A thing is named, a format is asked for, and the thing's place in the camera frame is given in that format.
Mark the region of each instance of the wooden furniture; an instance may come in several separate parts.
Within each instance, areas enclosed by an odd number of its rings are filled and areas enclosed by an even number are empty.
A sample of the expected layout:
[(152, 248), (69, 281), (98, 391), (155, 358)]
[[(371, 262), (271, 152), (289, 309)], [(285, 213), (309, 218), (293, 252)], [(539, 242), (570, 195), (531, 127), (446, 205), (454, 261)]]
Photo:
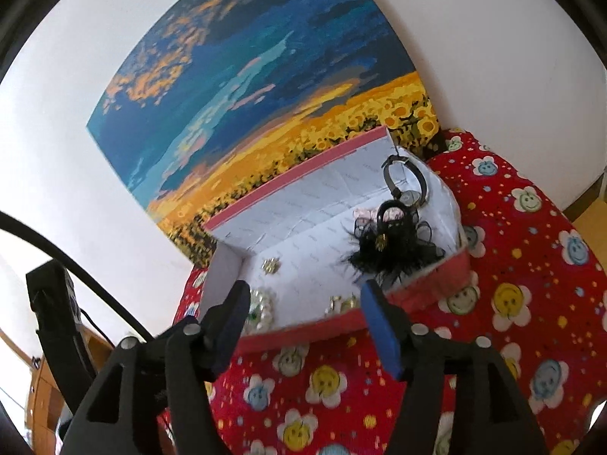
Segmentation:
[[(83, 327), (82, 333), (93, 364), (96, 369), (100, 369), (107, 361), (112, 348), (87, 328)], [(64, 404), (50, 367), (43, 357), (39, 369), (32, 372), (25, 410), (25, 427), (31, 430), (31, 447), (36, 455), (55, 454), (55, 430)]]

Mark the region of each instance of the yellow dot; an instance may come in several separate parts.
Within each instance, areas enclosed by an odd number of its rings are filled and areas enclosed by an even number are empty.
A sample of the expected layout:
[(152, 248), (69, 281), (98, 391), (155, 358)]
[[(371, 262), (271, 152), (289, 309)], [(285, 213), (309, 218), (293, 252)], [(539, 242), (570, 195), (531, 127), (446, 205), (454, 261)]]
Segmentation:
[(375, 426), (377, 426), (377, 419), (375, 416), (365, 416), (362, 423), (365, 425), (366, 429), (372, 430)]

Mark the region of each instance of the box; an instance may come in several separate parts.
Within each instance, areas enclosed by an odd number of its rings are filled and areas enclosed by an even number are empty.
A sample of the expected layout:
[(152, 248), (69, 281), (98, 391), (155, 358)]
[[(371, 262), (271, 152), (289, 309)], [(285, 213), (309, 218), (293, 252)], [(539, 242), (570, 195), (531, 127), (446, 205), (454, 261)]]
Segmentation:
[[(467, 239), (453, 193), (419, 159), (397, 148), (386, 129), (374, 129), (336, 145), (270, 180), (212, 217), (205, 229), (219, 242), (204, 280), (200, 316), (219, 304), (236, 279), (274, 295), (273, 329), (244, 336), (239, 351), (251, 352), (329, 339), (365, 328), (360, 309), (326, 316), (332, 296), (359, 295), (360, 274), (344, 262), (356, 250), (353, 211), (377, 208), (391, 198), (383, 179), (388, 156), (406, 154), (428, 183), (420, 220), (445, 258), (387, 289), (388, 299), (407, 312), (423, 309), (469, 284)], [(402, 164), (390, 167), (403, 191), (420, 191)], [(266, 258), (279, 270), (266, 275)]]

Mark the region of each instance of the sunflower painting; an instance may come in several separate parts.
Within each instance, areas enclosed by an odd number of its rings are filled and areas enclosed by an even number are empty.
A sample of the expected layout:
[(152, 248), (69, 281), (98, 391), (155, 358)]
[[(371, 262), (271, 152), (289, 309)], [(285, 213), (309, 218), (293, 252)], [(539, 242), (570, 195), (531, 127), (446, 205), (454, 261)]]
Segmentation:
[(87, 128), (162, 231), (206, 265), (211, 216), (377, 126), (414, 152), (439, 131), (373, 0), (179, 0), (126, 57)]

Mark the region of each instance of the floral fabric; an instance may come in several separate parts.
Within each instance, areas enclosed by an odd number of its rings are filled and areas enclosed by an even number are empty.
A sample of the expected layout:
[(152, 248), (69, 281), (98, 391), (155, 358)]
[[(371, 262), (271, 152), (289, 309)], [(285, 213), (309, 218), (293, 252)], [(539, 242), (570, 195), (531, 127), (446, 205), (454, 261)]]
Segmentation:
[[(607, 277), (525, 175), (469, 133), (447, 133), (447, 145), (429, 165), (459, 202), (471, 284), (411, 318), (446, 338), (489, 337), (552, 454), (569, 454), (607, 395)], [(192, 271), (176, 321), (197, 315), (204, 274)], [(448, 451), (454, 388), (454, 378), (445, 381), (436, 455)], [(382, 369), (366, 330), (235, 356), (207, 385), (217, 428), (236, 455), (380, 454), (404, 389)]]

